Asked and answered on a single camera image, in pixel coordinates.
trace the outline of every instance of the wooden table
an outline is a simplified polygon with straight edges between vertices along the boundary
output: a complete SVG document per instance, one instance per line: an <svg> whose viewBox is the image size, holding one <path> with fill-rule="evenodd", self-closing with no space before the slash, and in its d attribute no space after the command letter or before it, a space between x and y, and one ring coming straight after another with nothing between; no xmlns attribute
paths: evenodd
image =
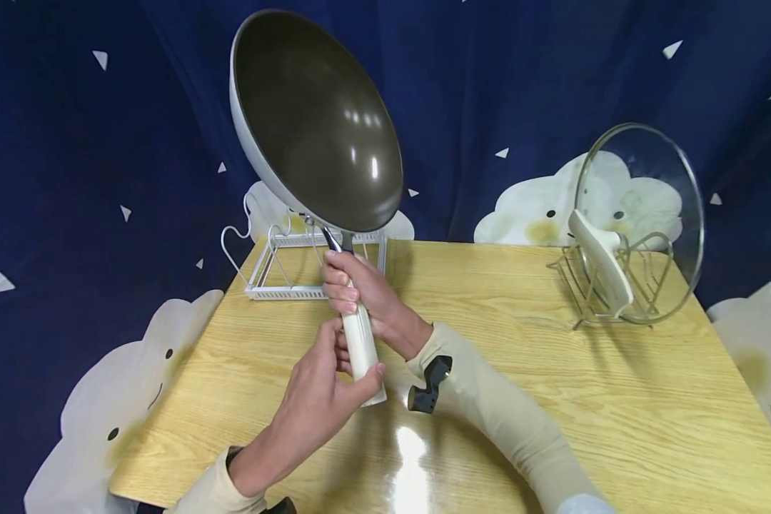
<svg viewBox="0 0 771 514"><path fill-rule="evenodd" d="M653 329L571 331L575 307L546 268L558 255L392 241L386 275L404 302L469 337L535 396L620 513L771 513L771 429L699 303ZM281 259L300 270L289 278L318 283L310 248ZM246 443L271 420L293 364L331 314L325 302L252 301L243 289L238 277L117 467L115 494L170 505L229 443ZM389 400L356 413L268 491L270 502L288 495L303 513L539 512L479 433L405 409L416 381L378 348Z"/></svg>

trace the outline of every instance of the pan rim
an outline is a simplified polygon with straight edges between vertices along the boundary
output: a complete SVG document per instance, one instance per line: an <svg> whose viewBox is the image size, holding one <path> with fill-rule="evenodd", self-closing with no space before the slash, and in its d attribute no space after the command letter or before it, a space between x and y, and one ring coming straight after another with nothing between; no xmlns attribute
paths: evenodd
<svg viewBox="0 0 771 514"><path fill-rule="evenodd" d="M383 100L383 98L382 98L382 96L380 94L380 91L377 89L374 81L371 80L371 76L368 75L368 72L365 72L365 69L363 68L363 65L359 63L357 58L355 58L354 54L352 54L346 48L346 45L343 45L341 42L338 41L337 38L331 36L331 34L329 32L327 32L325 29L323 29L323 27L321 27L316 22L309 20L309 18L306 18L305 16L300 15L297 12L287 11L285 9L273 9L273 7L272 7L272 9L261 9L259 11L252 12L251 15L247 16L245 18L245 20L243 20L243 23L240 23L240 26L238 27L238 29L236 29L236 33L234 34L234 39L233 39L233 43L232 43L231 58L230 58L230 63L228 64L229 65L230 74L233 77L234 89L236 91L239 91L239 86L238 86L239 77L238 77L238 74L236 73L236 62L238 61L238 59L236 57L238 56L238 49L240 48L240 41L243 38L243 35L245 34L245 31L246 31L247 27L249 27L251 25L252 21L256 21L257 18L265 17L265 16L271 15L271 14L282 14L282 15L285 15L285 16L291 16L293 18L297 18L299 21L303 21L306 24L316 28L317 31L320 31L322 34L324 34L324 36L326 36L326 37L330 38L331 40L333 40L333 42L335 42L335 44L337 44L337 47L340 48L342 52L346 53L346 55L349 56L349 58L352 59L355 64L360 66L360 69L363 69L365 80L371 86L371 90L374 91L374 93L376 95L376 98L377 98L377 101L380 102L380 105L383 108L382 109L383 113L385 114L385 117L387 118L387 123L391 127L391 131L394 133L395 139L397 141L397 145L396 145L396 147L397 147L397 162L398 162L398 164L400 164L398 166L398 172L400 173L400 184L401 184L400 196L402 196L405 193L405 191L404 191L404 188L405 188L405 183L404 183L405 175L404 175L404 172L403 172L403 155L402 155L402 150L401 150L401 147L400 147L400 137L398 137L398 135L397 135L397 131L396 131L396 128L395 128L395 125L394 125L394 121L391 119L391 114L389 113L389 110L386 108L386 103ZM243 121L243 124L245 125L246 130L249 132L249 135L251 136L251 139L253 139L256 142L257 140L255 139L254 131L252 131L251 124L249 123L249 120L246 117L246 110L245 110L245 108L243 106L243 98L240 97L240 94L235 94L234 101L236 101L236 103L238 104L238 107L240 109L241 120ZM299 204L301 204L303 207L305 207L306 210L308 211L308 212L305 212L305 213L298 213L298 214L306 214L306 215L310 216L311 218L315 218L317 221L320 221L320 222L322 222L324 224L327 224L327 226L333 226L333 227L337 227L337 228L343 229L343 227L338 226L337 223L331 223L330 221L325 220L322 216L317 216L316 212L314 211L314 209L311 208L311 206L309 206L308 204L306 204L306 202L302 201L297 196L292 194L291 191L288 188L288 185L279 176L279 174L276 172L276 170L274 170L274 168L271 166L271 163L268 162L268 159L266 158L266 154L263 152L263 149L260 147L259 143L256 143L256 147L257 147L257 151L260 153L260 157L263 159L264 163L268 167L268 170L271 170L271 173L273 174L274 177L277 178L278 182L283 186L285 191L287 191L287 193L290 196L292 196L294 200L296 200ZM378 226L371 226L371 228L369 228L368 231L356 231L356 233L371 233L371 232L380 231L382 228L384 228L386 226L386 224L388 224L392 220L394 220L395 216L397 215L397 211L400 210L400 204L401 204L401 201L398 201L394 211L388 217L388 220L385 221L384 223L379 223Z"/></svg>

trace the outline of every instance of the left hand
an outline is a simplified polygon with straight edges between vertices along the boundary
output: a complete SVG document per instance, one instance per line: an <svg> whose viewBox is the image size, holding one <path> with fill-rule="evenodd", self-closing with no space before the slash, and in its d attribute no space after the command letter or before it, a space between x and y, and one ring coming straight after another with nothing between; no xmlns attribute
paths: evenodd
<svg viewBox="0 0 771 514"><path fill-rule="evenodd" d="M337 376L351 374L342 327L340 318L320 325L314 345L294 365L271 424L232 460L229 474L243 496L255 496L283 480L379 393L386 371L382 363L356 383Z"/></svg>

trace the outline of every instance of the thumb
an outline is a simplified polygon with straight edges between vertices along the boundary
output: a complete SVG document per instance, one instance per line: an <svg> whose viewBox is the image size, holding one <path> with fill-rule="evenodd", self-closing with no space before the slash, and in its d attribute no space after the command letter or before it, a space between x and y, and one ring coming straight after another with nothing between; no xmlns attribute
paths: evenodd
<svg viewBox="0 0 771 514"><path fill-rule="evenodd" d="M368 369L365 377L357 380L355 383L346 384L341 395L343 409L351 415L365 402L373 398L374 395L380 393L385 375L386 365L384 363L376 363Z"/></svg>

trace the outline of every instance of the smiling cloud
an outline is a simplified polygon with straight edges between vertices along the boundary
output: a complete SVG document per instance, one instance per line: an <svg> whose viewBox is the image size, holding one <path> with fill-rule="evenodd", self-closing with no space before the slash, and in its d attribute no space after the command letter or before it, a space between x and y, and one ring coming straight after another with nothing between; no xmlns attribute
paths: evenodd
<svg viewBox="0 0 771 514"><path fill-rule="evenodd" d="M474 229L474 243L569 246L568 217L574 209L577 180L586 153L549 177L532 178L507 188L494 211ZM682 233L679 193L661 180L631 178L627 164L601 151L586 175L584 214L597 227L624 234L635 243L651 232L673 241Z"/></svg>
<svg viewBox="0 0 771 514"><path fill-rule="evenodd" d="M709 310L714 329L771 425L771 282L721 303Z"/></svg>
<svg viewBox="0 0 771 514"><path fill-rule="evenodd" d="M25 493L28 514L136 512L109 494L111 472L222 298L214 290L194 303L168 300L142 341L114 348L83 375L61 414L61 440Z"/></svg>
<svg viewBox="0 0 771 514"><path fill-rule="evenodd" d="M305 223L300 216L274 196L271 189L262 182L251 185L246 205L250 213L251 240L255 243L266 237L272 224L276 224L281 233L288 233L288 227L291 227L290 233L306 233ZM414 239L414 225L400 211L383 229L391 239Z"/></svg>

